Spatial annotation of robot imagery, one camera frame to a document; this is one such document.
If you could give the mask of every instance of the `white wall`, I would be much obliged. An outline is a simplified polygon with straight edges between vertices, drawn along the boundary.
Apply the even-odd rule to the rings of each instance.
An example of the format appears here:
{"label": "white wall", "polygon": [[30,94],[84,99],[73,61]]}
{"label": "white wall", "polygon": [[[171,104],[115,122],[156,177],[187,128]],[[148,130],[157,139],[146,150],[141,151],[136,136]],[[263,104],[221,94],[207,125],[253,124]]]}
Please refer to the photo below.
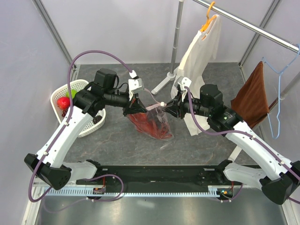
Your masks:
{"label": "white wall", "polygon": [[[42,0],[72,57],[91,49],[127,63],[170,62],[178,0]],[[259,24],[271,0],[218,0],[217,6]],[[206,21],[207,8],[185,0],[177,61]],[[240,61],[254,33],[223,17],[216,62]],[[79,64],[116,63],[88,55]]]}
{"label": "white wall", "polygon": [[1,224],[19,225],[28,201],[24,163],[57,127],[51,93],[68,64],[31,0],[0,1]]}
{"label": "white wall", "polygon": [[[268,31],[273,32],[282,38],[293,43],[300,43],[299,11],[297,0],[282,1],[274,17],[270,21]],[[249,56],[244,65],[244,71],[247,76],[251,74],[255,66],[263,56],[277,70],[281,70],[294,57],[295,53],[287,50],[263,37],[260,38],[257,46]],[[281,90],[300,72],[300,57],[285,71],[282,76]],[[278,75],[274,73],[267,65],[264,65],[264,82],[269,105],[275,100],[278,94]],[[284,156],[292,161],[300,160],[300,84],[289,93],[285,100],[281,101],[281,135],[278,139],[273,140],[270,134],[268,119],[262,124],[266,141]],[[276,114],[278,107],[274,108],[271,113],[273,130],[277,134],[278,126]],[[300,190],[295,193],[295,198],[300,200]]]}

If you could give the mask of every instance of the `perforated basket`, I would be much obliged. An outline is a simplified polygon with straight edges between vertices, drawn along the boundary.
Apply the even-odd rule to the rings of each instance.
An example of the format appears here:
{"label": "perforated basket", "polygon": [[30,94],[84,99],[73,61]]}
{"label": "perforated basket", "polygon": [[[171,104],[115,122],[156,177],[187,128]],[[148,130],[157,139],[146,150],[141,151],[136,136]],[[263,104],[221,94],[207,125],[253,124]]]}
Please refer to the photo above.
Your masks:
{"label": "perforated basket", "polygon": [[[74,89],[76,91],[82,90],[89,82],[86,80],[76,80],[72,81],[71,84],[71,89]],[[55,112],[55,115],[57,117],[57,120],[59,123],[62,122],[63,117],[62,117],[62,110],[57,106],[56,102],[60,97],[66,96],[66,92],[68,91],[68,86],[64,85],[60,88],[58,88],[53,94],[51,95],[50,101],[52,108]],[[85,128],[82,130],[82,132],[79,134],[78,137],[84,137],[86,135],[89,135],[93,133],[95,130],[99,129],[100,127],[103,126],[104,121],[105,121],[105,109],[101,110],[98,112],[97,115],[102,116],[102,120],[100,120],[97,124],[94,124],[92,121],[88,123],[88,125],[85,126]]]}

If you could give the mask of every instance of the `white garment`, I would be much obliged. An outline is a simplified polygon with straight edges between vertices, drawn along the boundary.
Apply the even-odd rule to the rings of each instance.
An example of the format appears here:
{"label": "white garment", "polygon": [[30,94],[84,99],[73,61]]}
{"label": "white garment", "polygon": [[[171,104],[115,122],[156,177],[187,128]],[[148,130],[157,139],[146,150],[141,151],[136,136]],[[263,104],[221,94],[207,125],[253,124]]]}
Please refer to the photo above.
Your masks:
{"label": "white garment", "polygon": [[[178,66],[177,74],[174,83],[180,77],[188,77],[192,84],[190,90],[195,98],[200,97],[200,88],[204,85],[202,73],[211,58],[215,59],[218,50],[218,43],[221,32],[221,18],[219,15],[211,21],[206,31],[198,31],[192,43],[184,54],[180,65]],[[176,87],[172,86],[171,98],[177,95]],[[207,130],[210,126],[207,123],[207,118],[203,116],[196,116],[200,126]],[[184,121],[191,136],[197,135],[201,132],[195,125],[191,114],[187,113]]]}

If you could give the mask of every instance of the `rust-colored fabric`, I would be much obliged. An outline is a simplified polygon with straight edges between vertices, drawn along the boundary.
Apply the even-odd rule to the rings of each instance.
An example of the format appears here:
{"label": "rust-colored fabric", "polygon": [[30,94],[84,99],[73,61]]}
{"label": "rust-colored fabric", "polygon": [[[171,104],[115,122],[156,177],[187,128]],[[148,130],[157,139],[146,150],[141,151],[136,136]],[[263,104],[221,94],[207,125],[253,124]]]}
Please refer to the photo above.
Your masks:
{"label": "rust-colored fabric", "polygon": [[263,62],[259,62],[235,99],[231,100],[235,110],[253,128],[269,113],[264,89]]}

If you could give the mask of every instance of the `green fruit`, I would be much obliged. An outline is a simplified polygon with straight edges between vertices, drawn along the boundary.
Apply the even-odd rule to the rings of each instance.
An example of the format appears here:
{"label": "green fruit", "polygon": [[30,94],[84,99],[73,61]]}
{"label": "green fruit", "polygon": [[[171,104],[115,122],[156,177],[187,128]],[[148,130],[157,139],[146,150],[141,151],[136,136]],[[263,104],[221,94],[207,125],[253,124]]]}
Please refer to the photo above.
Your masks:
{"label": "green fruit", "polygon": [[[74,98],[74,97],[75,97],[75,94],[77,93],[77,91],[74,90],[74,89],[71,89],[71,93],[72,93],[72,98]],[[69,98],[69,92],[68,92],[68,91],[66,92],[66,97]]]}

